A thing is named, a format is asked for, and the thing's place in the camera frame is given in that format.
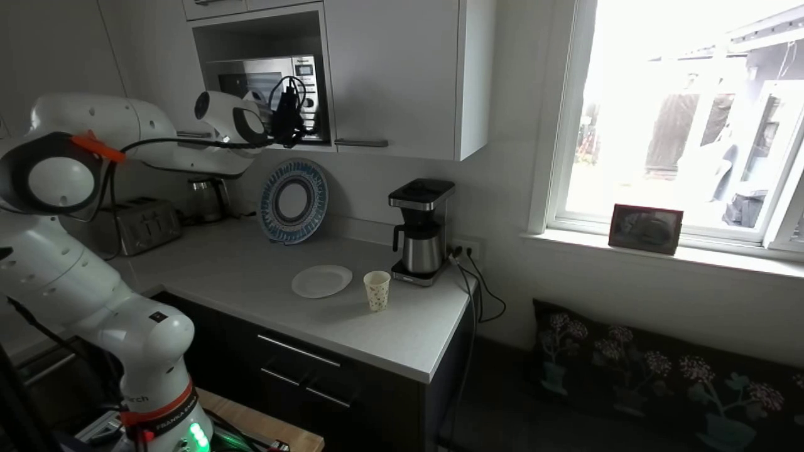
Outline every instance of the coffee maker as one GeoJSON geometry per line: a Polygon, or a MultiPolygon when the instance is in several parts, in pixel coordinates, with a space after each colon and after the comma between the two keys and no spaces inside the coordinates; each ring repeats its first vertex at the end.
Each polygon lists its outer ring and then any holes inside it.
{"type": "Polygon", "coordinates": [[[401,252],[391,276],[399,282],[430,286],[445,262],[445,221],[453,181],[415,178],[387,197],[387,204],[401,212],[395,226],[391,248],[401,252]]]}

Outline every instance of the window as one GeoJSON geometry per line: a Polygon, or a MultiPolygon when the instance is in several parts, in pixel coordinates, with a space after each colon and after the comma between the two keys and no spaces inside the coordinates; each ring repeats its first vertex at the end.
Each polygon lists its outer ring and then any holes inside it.
{"type": "Polygon", "coordinates": [[[543,226],[639,204],[683,245],[804,252],[798,40],[804,2],[577,0],[543,226]]]}

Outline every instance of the blue plate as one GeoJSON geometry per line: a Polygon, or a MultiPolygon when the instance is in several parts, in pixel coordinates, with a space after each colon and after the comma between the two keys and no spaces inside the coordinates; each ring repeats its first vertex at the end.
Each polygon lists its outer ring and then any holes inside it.
{"type": "Polygon", "coordinates": [[[268,242],[301,245],[318,232],[330,206],[321,167],[292,159],[274,169],[259,201],[259,223],[268,242]]]}

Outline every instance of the small picture frame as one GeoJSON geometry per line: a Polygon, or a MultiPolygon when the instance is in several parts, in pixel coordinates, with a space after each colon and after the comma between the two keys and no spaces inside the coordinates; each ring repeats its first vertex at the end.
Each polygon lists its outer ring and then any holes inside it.
{"type": "Polygon", "coordinates": [[[683,212],[616,204],[607,247],[676,255],[683,212]]]}

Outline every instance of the window sill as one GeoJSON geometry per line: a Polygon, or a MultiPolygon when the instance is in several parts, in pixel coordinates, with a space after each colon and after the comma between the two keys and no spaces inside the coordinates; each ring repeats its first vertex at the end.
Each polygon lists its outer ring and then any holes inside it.
{"type": "Polygon", "coordinates": [[[665,256],[665,255],[649,255],[649,252],[634,252],[634,248],[614,248],[607,247],[607,237],[560,232],[560,229],[544,229],[543,233],[529,233],[528,240],[539,245],[598,252],[603,255],[603,260],[665,265],[665,266],[700,266],[700,270],[708,270],[707,275],[715,280],[752,280],[752,276],[804,280],[804,265],[769,260],[769,256],[743,256],[743,255],[707,252],[707,248],[691,248],[691,247],[679,247],[674,256],[665,256]]]}

